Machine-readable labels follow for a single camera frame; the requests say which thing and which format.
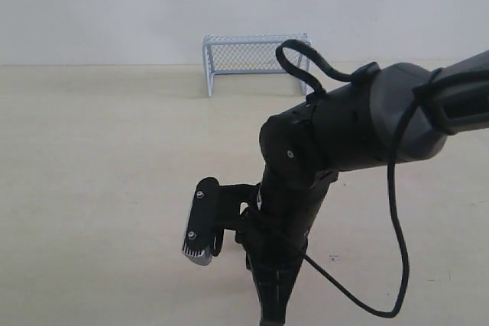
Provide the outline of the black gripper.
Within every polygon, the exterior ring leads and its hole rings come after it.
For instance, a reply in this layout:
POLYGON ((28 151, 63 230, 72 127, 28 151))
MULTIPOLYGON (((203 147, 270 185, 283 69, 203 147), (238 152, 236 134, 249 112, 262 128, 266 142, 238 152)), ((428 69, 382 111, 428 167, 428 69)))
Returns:
POLYGON ((261 305, 260 326, 284 326, 287 305, 308 245, 308 235, 335 169, 297 177, 264 166, 260 183, 245 210, 245 229, 235 235, 246 252, 247 268, 261 305))

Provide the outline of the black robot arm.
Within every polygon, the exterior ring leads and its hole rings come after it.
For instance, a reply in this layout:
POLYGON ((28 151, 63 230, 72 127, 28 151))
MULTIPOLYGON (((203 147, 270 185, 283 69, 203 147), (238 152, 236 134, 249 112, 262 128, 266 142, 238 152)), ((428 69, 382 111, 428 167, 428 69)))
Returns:
POLYGON ((488 55, 427 70, 412 63, 358 69, 348 83, 318 91, 268 118, 259 136, 265 167, 249 203, 243 245, 261 304, 262 325, 282 325, 308 235, 330 185, 343 172, 383 166, 400 248, 400 311, 410 259, 397 214, 395 167, 427 160, 448 136, 488 126, 488 55))

